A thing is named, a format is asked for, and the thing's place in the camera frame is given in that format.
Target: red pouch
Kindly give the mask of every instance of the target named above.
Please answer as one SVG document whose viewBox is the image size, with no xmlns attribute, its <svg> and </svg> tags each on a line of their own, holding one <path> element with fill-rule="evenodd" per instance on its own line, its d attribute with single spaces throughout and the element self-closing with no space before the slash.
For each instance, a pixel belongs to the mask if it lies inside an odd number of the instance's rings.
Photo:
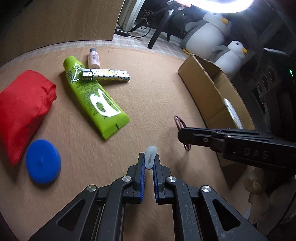
<svg viewBox="0 0 296 241">
<path fill-rule="evenodd" d="M 32 70 L 21 73 L 0 93 L 0 139 L 13 165 L 56 98 L 55 84 Z"/>
</svg>

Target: blue bottle cap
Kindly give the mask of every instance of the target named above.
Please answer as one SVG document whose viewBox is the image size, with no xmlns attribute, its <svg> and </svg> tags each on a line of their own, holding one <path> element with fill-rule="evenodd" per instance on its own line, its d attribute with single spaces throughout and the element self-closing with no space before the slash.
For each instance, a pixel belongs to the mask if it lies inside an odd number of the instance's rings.
<svg viewBox="0 0 296 241">
<path fill-rule="evenodd" d="M 34 141 L 28 148 L 26 165 L 29 176 L 37 183 L 52 182 L 61 170 L 61 158 L 55 147 L 46 140 Z"/>
</svg>

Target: cardboard box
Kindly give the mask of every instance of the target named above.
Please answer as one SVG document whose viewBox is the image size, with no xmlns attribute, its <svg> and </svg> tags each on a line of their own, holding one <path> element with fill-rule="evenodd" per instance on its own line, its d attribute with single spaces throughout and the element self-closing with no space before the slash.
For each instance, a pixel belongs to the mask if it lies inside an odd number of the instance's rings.
<svg viewBox="0 0 296 241">
<path fill-rule="evenodd" d="M 226 98 L 235 109 L 244 129 L 254 130 L 252 119 L 240 95 L 219 67 L 190 54 L 178 73 L 191 93 L 207 128 L 237 128 L 223 102 Z M 218 156 L 221 166 L 234 163 Z"/>
</svg>

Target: green tube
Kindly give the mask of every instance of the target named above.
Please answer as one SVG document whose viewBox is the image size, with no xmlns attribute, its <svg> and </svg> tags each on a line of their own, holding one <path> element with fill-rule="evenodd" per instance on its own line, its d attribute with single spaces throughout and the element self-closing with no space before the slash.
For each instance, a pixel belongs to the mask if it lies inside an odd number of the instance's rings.
<svg viewBox="0 0 296 241">
<path fill-rule="evenodd" d="M 85 67 L 75 57 L 66 58 L 63 66 L 73 92 L 105 140 L 130 121 L 97 81 L 82 81 L 80 72 Z"/>
</svg>

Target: stuffed toy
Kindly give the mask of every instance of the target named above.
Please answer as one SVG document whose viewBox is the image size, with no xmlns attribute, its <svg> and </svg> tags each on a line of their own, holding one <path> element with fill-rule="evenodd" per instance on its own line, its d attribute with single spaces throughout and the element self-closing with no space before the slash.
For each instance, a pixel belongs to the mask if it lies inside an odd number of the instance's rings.
<svg viewBox="0 0 296 241">
<path fill-rule="evenodd" d="M 212 52 L 210 61 L 220 67 L 230 80 L 245 63 L 248 53 L 242 43 L 238 41 L 232 41 L 227 47 L 224 45 L 214 47 Z"/>
<path fill-rule="evenodd" d="M 185 26 L 188 32 L 181 42 L 184 52 L 196 54 L 209 60 L 212 49 L 222 45 L 229 36 L 231 22 L 223 18 L 221 13 L 207 12 L 198 22 L 190 22 Z"/>
</svg>

